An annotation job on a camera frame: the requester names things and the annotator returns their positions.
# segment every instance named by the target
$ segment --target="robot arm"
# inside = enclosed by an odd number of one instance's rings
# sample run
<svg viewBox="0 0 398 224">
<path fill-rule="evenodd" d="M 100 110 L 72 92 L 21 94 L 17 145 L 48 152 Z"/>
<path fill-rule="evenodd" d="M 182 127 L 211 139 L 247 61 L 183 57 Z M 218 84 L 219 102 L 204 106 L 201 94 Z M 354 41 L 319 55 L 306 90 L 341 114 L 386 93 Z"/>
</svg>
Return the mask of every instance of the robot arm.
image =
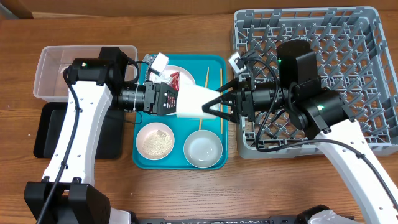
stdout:
<svg viewBox="0 0 398 224">
<path fill-rule="evenodd" d="M 147 55 L 144 59 L 149 65 L 148 72 L 162 70 L 167 65 L 165 56 L 158 56 Z M 28 182 L 24 193 L 38 223 L 137 223 L 133 213 L 111 208 L 107 196 L 94 188 L 95 154 L 104 117 L 110 107 L 157 115 L 173 113 L 178 91 L 165 83 L 125 82 L 128 60 L 120 49 L 103 47 L 98 59 L 76 58 L 64 71 L 70 89 L 60 139 L 42 181 Z M 76 133 L 68 153 L 73 128 Z M 65 169 L 57 181 L 67 153 Z"/>
<path fill-rule="evenodd" d="M 277 48 L 277 58 L 279 80 L 273 74 L 274 80 L 255 83 L 253 66 L 262 61 L 261 56 L 255 50 L 242 56 L 233 54 L 229 63 L 234 72 L 239 74 L 249 70 L 251 76 L 246 80 L 232 80 L 222 86 L 218 91 L 232 90 L 204 104 L 203 111 L 234 123 L 240 122 L 240 116 L 254 121 L 256 111 L 268 111 L 257 133 L 257 136 L 261 136 L 269 114 L 277 109 L 285 110 L 290 122 L 303 130 L 309 140 L 268 148 L 257 141 L 256 149 L 272 152 L 315 143 L 343 178 L 361 208 L 366 223 L 398 223 L 398 189 L 370 150 L 349 106 L 337 91 L 321 88 L 317 60 L 310 44 L 304 40 L 283 43 Z M 229 106 L 231 113 L 212 110 L 211 106 L 217 103 Z M 298 223 L 342 223 L 325 218 L 325 212 L 323 215 L 319 211 L 317 213 L 317 216 L 313 211 L 298 216 Z"/>
</svg>

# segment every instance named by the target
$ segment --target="wire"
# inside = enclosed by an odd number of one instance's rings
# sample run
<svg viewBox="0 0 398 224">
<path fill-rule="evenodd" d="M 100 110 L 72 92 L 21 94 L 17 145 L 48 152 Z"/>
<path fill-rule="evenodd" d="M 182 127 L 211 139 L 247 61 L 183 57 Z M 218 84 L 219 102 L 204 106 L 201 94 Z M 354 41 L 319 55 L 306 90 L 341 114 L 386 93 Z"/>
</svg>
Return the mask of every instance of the wire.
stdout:
<svg viewBox="0 0 398 224">
<path fill-rule="evenodd" d="M 260 115 L 262 115 L 262 114 L 264 114 L 264 113 L 265 113 L 265 111 L 260 111 L 260 113 L 258 113 L 258 114 L 256 115 L 256 117 L 254 117 L 254 122 L 256 122 L 256 121 L 259 119 Z"/>
<path fill-rule="evenodd" d="M 147 64 L 147 65 L 149 65 L 149 63 L 148 63 L 148 62 L 143 62 L 143 61 L 136 61 L 136 63 L 144 63 L 144 64 Z"/>
<path fill-rule="evenodd" d="M 139 111 L 136 111 L 136 113 L 138 113 L 139 116 L 141 117 L 141 120 L 140 120 L 139 122 L 130 121 L 130 120 L 124 119 L 124 118 L 123 118 L 123 119 L 115 118 L 114 116 L 110 116 L 110 115 L 106 115 L 105 117 L 107 117 L 107 118 L 109 118 L 109 119 L 122 120 L 122 121 L 124 121 L 124 122 L 126 122 L 126 123 L 129 123 L 129 124 L 141 124 L 142 121 L 144 120 L 144 118 L 142 117 L 142 114 L 141 114 Z"/>
<path fill-rule="evenodd" d="M 291 111 L 294 111 L 293 110 L 293 104 L 292 104 L 292 90 L 293 90 L 293 87 L 295 85 L 297 85 L 296 82 L 291 82 L 290 85 L 289 85 L 289 90 L 287 92 L 287 106 L 289 107 L 289 109 Z"/>
<path fill-rule="evenodd" d="M 139 80 L 139 68 L 138 68 L 138 63 L 135 61 L 135 60 L 133 60 L 132 58 L 127 58 L 127 61 L 128 61 L 128 65 L 134 65 L 135 66 L 135 68 L 137 69 L 137 75 L 131 80 L 131 81 L 129 81 L 129 82 L 131 82 L 131 83 L 137 83 L 138 82 L 138 80 Z"/>
<path fill-rule="evenodd" d="M 271 120 L 271 124 L 278 120 L 282 116 L 282 114 L 285 113 L 285 109 L 280 110 Z"/>
<path fill-rule="evenodd" d="M 80 115 L 80 105 L 79 105 L 79 101 L 76 95 L 75 90 L 72 87 L 72 84 L 69 82 L 68 77 L 67 77 L 67 70 L 69 68 L 66 68 L 63 71 L 63 79 L 65 80 L 65 83 L 68 85 L 68 88 L 70 90 L 70 93 L 73 96 L 73 100 L 75 101 L 75 122 L 73 124 L 73 129 L 72 129 L 72 133 L 70 135 L 70 139 L 69 139 L 69 143 L 67 146 L 67 150 L 65 151 L 65 155 L 63 156 L 63 161 L 61 162 L 61 166 L 60 166 L 60 170 L 58 171 L 57 177 L 55 178 L 55 181 L 53 183 L 53 186 L 50 190 L 49 196 L 47 196 L 47 199 L 44 202 L 44 205 L 42 207 L 42 210 L 40 211 L 40 215 L 37 218 L 37 223 L 36 224 L 40 224 L 43 222 L 43 218 L 44 218 L 44 214 L 47 211 L 50 203 L 51 203 L 51 199 L 55 193 L 55 189 L 57 188 L 58 183 L 60 182 L 63 170 L 66 168 L 67 166 L 67 161 L 68 161 L 68 157 L 69 157 L 69 153 L 70 153 L 70 149 L 72 148 L 72 144 L 73 144 L 73 140 L 75 139 L 75 134 L 76 134 L 76 130 L 77 130 L 77 124 L 79 122 L 79 115 Z"/>
<path fill-rule="evenodd" d="M 264 129 L 264 126 L 267 123 L 267 120 L 269 118 L 269 115 L 271 114 L 272 109 L 274 108 L 274 104 L 275 104 L 275 99 L 278 98 L 278 94 L 279 94 L 279 85 L 278 85 L 278 81 L 277 81 L 277 77 L 276 74 L 274 72 L 274 70 L 271 68 L 271 66 L 269 66 L 268 64 L 266 64 L 265 61 L 259 59 L 259 58 L 248 58 L 246 59 L 245 62 L 259 62 L 261 64 L 263 64 L 263 66 L 265 66 L 269 72 L 271 73 L 272 77 L 275 80 L 275 90 L 274 90 L 274 97 L 272 98 L 272 103 L 268 109 L 268 112 L 266 114 L 266 117 L 264 118 L 264 120 L 262 121 L 261 125 L 260 125 L 260 129 L 258 130 L 257 134 L 256 134 L 256 138 L 254 140 L 254 145 L 256 147 L 257 150 L 259 150 L 259 141 L 260 141 L 260 136 L 262 135 L 262 130 Z"/>
<path fill-rule="evenodd" d="M 386 193 L 387 193 L 388 197 L 390 198 L 390 200 L 391 200 L 392 204 L 394 205 L 394 207 L 396 209 L 398 208 L 398 203 L 397 203 L 396 199 L 392 195 L 390 189 L 388 188 L 387 184 L 385 183 L 385 181 L 381 177 L 380 173 L 373 166 L 373 164 L 369 161 L 369 159 L 366 158 L 365 155 L 360 153 L 357 149 L 355 149 L 352 146 L 349 146 L 349 145 L 347 145 L 345 143 L 342 143 L 342 142 L 339 142 L 339 141 L 335 141 L 335 140 L 331 140 L 331 139 L 312 139 L 312 140 L 304 140 L 304 141 L 300 141 L 300 142 L 296 142 L 296 143 L 292 143 L 292 144 L 288 144 L 288 145 L 283 145 L 283 146 L 279 146 L 279 147 L 274 147 L 274 148 L 271 148 L 271 149 L 257 149 L 257 150 L 260 151 L 260 152 L 276 152 L 276 151 L 279 151 L 279 150 L 282 150 L 282 149 L 287 149 L 287 148 L 290 148 L 290 147 L 301 146 L 301 145 L 310 144 L 310 143 L 336 144 L 338 146 L 344 147 L 344 148 L 350 150 L 351 152 L 355 153 L 356 157 L 358 159 L 362 159 L 366 163 L 366 165 L 368 165 L 369 168 L 373 171 L 374 175 L 380 181 L 380 184 L 383 186 L 384 190 L 386 191 Z"/>
</svg>

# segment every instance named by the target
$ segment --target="chopstick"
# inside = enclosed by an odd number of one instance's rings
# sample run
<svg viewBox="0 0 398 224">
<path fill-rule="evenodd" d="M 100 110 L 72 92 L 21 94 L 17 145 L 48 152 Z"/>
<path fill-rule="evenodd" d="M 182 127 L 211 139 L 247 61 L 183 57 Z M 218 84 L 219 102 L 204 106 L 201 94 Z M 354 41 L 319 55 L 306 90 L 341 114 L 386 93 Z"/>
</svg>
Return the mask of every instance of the chopstick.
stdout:
<svg viewBox="0 0 398 224">
<path fill-rule="evenodd" d="M 207 88 L 207 83 L 209 81 L 209 69 L 210 67 L 207 67 L 207 75 L 206 75 L 206 82 L 205 82 L 205 88 Z M 199 122 L 199 130 L 201 130 L 201 124 L 203 122 L 203 118 L 200 118 L 200 122 Z"/>
<path fill-rule="evenodd" d="M 223 86 L 223 69 L 220 68 L 220 87 L 222 87 L 222 86 Z M 223 105 L 220 104 L 220 106 L 221 106 L 221 112 L 223 112 Z M 221 134 L 223 134 L 223 119 L 220 118 L 220 121 L 221 121 Z"/>
</svg>

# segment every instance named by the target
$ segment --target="empty white bowl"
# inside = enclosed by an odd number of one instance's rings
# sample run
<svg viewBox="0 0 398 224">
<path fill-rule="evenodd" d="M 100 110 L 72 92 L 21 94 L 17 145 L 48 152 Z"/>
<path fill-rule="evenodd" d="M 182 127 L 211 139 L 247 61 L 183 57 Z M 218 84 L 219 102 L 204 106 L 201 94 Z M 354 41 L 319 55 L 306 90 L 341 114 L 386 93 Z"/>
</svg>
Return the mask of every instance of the empty white bowl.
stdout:
<svg viewBox="0 0 398 224">
<path fill-rule="evenodd" d="M 145 152 L 144 152 L 144 141 L 146 138 L 149 137 L 150 134 L 152 134 L 155 131 L 164 131 L 167 134 L 169 134 L 169 136 L 172 139 L 172 145 L 171 147 L 168 149 L 167 153 L 165 154 L 165 156 L 160 157 L 160 158 L 151 158 L 149 157 Z M 143 128 L 141 128 L 141 130 L 139 130 L 138 134 L 137 134 L 137 138 L 136 138 L 136 146 L 137 146 L 137 151 L 139 152 L 139 154 L 141 154 L 144 158 L 146 159 L 150 159 L 150 160 L 159 160 L 159 159 L 163 159 L 165 158 L 168 154 L 170 154 L 170 152 L 172 151 L 173 147 L 174 147 L 174 134 L 173 131 L 166 125 L 163 123 L 159 123 L 159 122 L 153 122 L 153 123 L 149 123 L 147 125 L 145 125 Z"/>
<path fill-rule="evenodd" d="M 215 165 L 222 153 L 221 140 L 211 131 L 195 131 L 188 136 L 184 143 L 185 158 L 197 168 L 209 168 Z"/>
</svg>

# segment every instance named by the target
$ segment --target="blue tray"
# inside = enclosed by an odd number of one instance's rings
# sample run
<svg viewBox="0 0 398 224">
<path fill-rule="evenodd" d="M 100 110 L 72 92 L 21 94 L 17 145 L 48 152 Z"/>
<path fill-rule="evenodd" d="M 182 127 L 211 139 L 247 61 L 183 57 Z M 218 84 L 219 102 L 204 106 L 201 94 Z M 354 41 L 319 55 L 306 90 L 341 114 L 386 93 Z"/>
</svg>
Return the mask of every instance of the blue tray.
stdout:
<svg viewBox="0 0 398 224">
<path fill-rule="evenodd" d="M 217 55 L 167 55 L 170 59 L 169 65 L 176 65 L 186 69 L 191 73 L 197 85 L 205 86 L 207 68 L 209 67 L 208 88 L 215 90 L 220 87 L 220 68 L 223 69 L 223 84 L 226 83 L 226 64 L 225 61 Z M 141 65 L 141 74 L 139 82 L 145 80 L 145 70 L 147 65 Z M 142 169 L 184 169 L 196 170 L 185 158 L 183 147 L 186 138 L 194 131 L 199 130 L 199 119 L 177 118 L 176 115 L 156 116 L 142 113 L 142 123 L 136 124 L 134 128 L 134 139 L 137 133 L 145 125 L 152 122 L 160 122 L 166 124 L 174 133 L 175 143 L 171 153 L 163 159 L 152 161 L 142 157 L 137 151 L 136 143 L 133 144 L 132 159 L 136 165 Z M 140 120 L 140 116 L 136 116 L 136 121 Z M 223 143 L 223 154 L 221 159 L 214 166 L 207 170 L 217 170 L 221 168 L 228 157 L 228 122 L 223 120 L 223 134 L 221 135 L 220 118 L 205 119 L 202 123 L 202 130 L 209 130 L 215 133 Z"/>
</svg>

